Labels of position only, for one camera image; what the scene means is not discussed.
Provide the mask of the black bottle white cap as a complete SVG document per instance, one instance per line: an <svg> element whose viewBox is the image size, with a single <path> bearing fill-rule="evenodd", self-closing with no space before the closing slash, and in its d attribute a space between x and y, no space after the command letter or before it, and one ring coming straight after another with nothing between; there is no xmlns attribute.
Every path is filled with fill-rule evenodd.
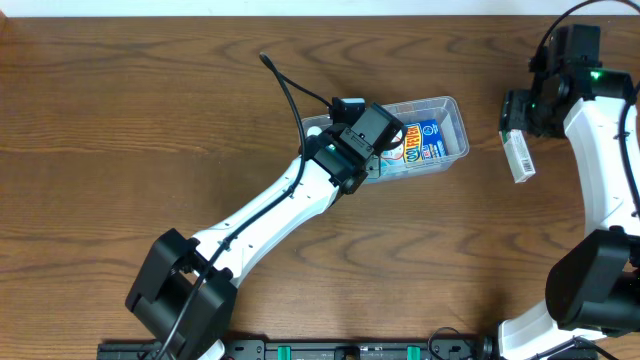
<svg viewBox="0 0 640 360"><path fill-rule="evenodd" d="M312 126L307 129L306 137L318 136L322 133L322 129L317 126Z"/></svg>

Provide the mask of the clear plastic container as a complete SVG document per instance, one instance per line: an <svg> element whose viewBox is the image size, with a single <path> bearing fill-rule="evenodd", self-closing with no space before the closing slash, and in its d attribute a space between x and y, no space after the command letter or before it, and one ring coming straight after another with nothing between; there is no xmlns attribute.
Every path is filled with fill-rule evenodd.
<svg viewBox="0 0 640 360"><path fill-rule="evenodd" d="M338 185L442 172L469 152L460 111L449 96L389 105L335 97L327 115L302 125L303 159Z"/></svg>

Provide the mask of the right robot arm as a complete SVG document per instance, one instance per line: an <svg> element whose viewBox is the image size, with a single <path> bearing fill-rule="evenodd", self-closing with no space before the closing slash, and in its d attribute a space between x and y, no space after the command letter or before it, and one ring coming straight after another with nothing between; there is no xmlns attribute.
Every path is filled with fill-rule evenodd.
<svg viewBox="0 0 640 360"><path fill-rule="evenodd" d="M550 270L541 302L498 325L487 359L568 359L596 341L639 330L639 89L629 74L591 66L538 75L510 90L500 135L569 141L584 202L584 239Z"/></svg>

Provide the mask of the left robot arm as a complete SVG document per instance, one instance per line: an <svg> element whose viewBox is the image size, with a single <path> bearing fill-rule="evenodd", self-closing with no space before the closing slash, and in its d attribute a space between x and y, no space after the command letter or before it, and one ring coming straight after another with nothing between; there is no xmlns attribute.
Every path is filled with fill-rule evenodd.
<svg viewBox="0 0 640 360"><path fill-rule="evenodd" d="M336 124L305 138L285 173L233 215L186 238L170 229L151 246L125 305L160 341L155 359L219 359L238 289L291 232L354 193L372 157L398 147L402 125Z"/></svg>

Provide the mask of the blue Kool Fever box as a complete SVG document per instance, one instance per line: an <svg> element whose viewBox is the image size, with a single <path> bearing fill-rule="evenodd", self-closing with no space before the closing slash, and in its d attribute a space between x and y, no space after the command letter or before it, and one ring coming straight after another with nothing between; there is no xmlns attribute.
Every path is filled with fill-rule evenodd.
<svg viewBox="0 0 640 360"><path fill-rule="evenodd" d="M435 119L406 125L407 133L396 148L381 154L381 167L415 166L447 155L442 133Z"/></svg>

